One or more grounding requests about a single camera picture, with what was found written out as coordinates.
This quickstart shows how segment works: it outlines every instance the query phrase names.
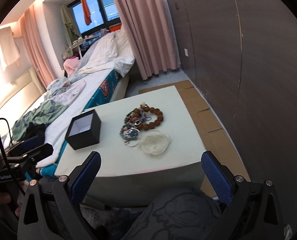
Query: dark gray wall panel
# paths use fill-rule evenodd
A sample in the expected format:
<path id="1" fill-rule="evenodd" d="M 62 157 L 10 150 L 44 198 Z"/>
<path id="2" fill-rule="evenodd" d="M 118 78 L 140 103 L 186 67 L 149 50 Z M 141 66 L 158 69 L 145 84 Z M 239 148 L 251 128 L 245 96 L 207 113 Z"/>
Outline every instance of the dark gray wall panel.
<path id="1" fill-rule="evenodd" d="M 280 0 L 237 0 L 243 44 L 231 138 L 252 180 L 271 179 L 297 230 L 297 20 Z"/>
<path id="2" fill-rule="evenodd" d="M 196 73 L 191 30 L 184 2 L 183 0 L 167 0 L 167 3 L 170 8 L 177 46 L 179 49 L 181 68 L 192 82 L 195 83 Z M 187 49 L 188 57 L 184 54 L 184 49 Z"/>
<path id="3" fill-rule="evenodd" d="M 227 130 L 239 91 L 241 46 L 234 0 L 184 0 L 191 26 L 197 86 Z"/>

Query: green blanket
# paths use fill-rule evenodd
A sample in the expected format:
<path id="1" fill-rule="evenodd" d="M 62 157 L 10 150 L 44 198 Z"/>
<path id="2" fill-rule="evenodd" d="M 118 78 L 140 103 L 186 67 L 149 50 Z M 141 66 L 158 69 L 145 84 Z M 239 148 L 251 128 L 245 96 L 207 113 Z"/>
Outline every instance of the green blanket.
<path id="1" fill-rule="evenodd" d="M 28 112 L 21 119 L 15 122 L 13 126 L 13 139 L 21 141 L 25 135 L 26 129 L 30 122 L 34 124 L 45 124 L 47 127 L 56 118 L 58 118 L 68 105 L 63 105 L 60 102 L 48 100 L 43 102 L 38 108 Z"/>

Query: black box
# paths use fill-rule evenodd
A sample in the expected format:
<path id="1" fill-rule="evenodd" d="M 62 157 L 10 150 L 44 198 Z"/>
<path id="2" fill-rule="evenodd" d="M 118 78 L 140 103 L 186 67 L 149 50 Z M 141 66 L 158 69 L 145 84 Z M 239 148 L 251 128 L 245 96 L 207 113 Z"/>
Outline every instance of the black box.
<path id="1" fill-rule="evenodd" d="M 101 119 L 95 110 L 72 118 L 65 140 L 74 150 L 99 143 Z"/>

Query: white tabletop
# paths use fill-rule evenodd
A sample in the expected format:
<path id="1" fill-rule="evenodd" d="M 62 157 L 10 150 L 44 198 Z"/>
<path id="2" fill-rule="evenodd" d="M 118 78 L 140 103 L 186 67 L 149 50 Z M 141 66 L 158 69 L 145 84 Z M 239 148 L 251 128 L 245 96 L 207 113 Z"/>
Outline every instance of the white tabletop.
<path id="1" fill-rule="evenodd" d="M 150 107 L 163 112 L 164 121 L 156 129 L 171 138 L 171 143 L 163 155 L 150 157 L 138 147 L 127 147 L 119 135 L 125 116 L 145 102 Z M 100 117 L 100 142 L 79 150 L 67 144 L 55 175 L 69 175 L 83 163 L 92 151 L 101 155 L 102 165 L 97 177 L 113 177 L 160 171 L 199 162 L 205 147 L 195 125 L 175 86 L 125 98 L 97 106 Z M 147 132 L 141 131 L 143 137 Z"/>

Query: gray pants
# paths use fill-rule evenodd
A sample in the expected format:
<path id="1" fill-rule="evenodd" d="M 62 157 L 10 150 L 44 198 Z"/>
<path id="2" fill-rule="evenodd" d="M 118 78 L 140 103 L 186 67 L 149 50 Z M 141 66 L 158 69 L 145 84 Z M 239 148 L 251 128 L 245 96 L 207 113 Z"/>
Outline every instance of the gray pants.
<path id="1" fill-rule="evenodd" d="M 167 190 L 136 219 L 122 240 L 202 240 L 220 216 L 217 203 L 199 190 Z"/>

